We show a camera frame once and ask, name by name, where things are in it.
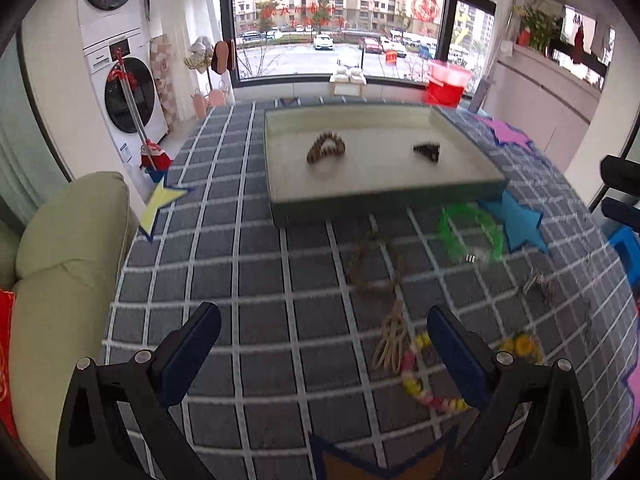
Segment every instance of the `red car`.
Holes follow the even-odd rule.
[[[360,38],[358,42],[358,46],[360,49],[364,49],[365,52],[369,52],[370,54],[382,54],[382,45],[380,45],[373,38]]]

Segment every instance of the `sofa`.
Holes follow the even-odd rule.
[[[0,288],[15,292],[9,388],[20,445],[55,479],[58,425],[79,358],[100,358],[137,219],[119,173],[79,178],[18,237],[0,223]]]

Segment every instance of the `tray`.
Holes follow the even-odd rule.
[[[265,111],[271,214],[278,227],[407,207],[498,197],[507,181],[435,107],[402,104],[300,106]],[[306,163],[324,131],[340,135],[342,157]],[[435,164],[414,153],[440,144]]]

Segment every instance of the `blue gripper pad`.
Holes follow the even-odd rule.
[[[453,314],[447,319],[439,306],[431,307],[427,314],[427,331],[447,371],[469,406],[484,410],[489,404],[488,381],[485,368],[467,346],[465,339],[476,334],[466,332]]]
[[[220,335],[222,316],[203,303],[180,329],[167,335],[156,351],[156,393],[163,407],[180,403]]]

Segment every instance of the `table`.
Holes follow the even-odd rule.
[[[350,100],[359,98],[290,105]],[[425,410],[398,377],[371,369],[390,303],[361,297],[345,273],[357,237],[377,228],[404,257],[411,335],[424,328],[430,306],[444,303],[489,344],[527,328],[547,361],[574,364],[599,478],[629,431],[632,397],[620,379],[636,361],[638,322],[616,252],[562,174],[538,150],[532,156],[497,146],[475,116],[447,110],[510,179],[513,196],[544,213],[548,256],[526,246],[491,265],[452,262],[437,233],[438,208],[278,230],[270,220],[262,140],[264,110],[283,105],[217,108],[185,142],[168,181],[193,190],[161,213],[153,243],[136,237],[106,323],[105,361],[154,348],[201,301],[213,301],[222,333],[172,415],[216,478],[311,478],[311,431],[378,465],[401,463],[453,425],[465,431],[474,414]],[[468,246],[488,243],[472,222],[454,224]],[[541,296],[518,296],[532,267],[554,278],[552,306]],[[386,249],[372,252],[366,279],[385,280],[389,272]],[[425,386],[455,397],[437,354],[431,349],[423,357]],[[135,420],[123,413],[145,467],[153,467]],[[518,410],[490,473],[506,464],[524,416]]]

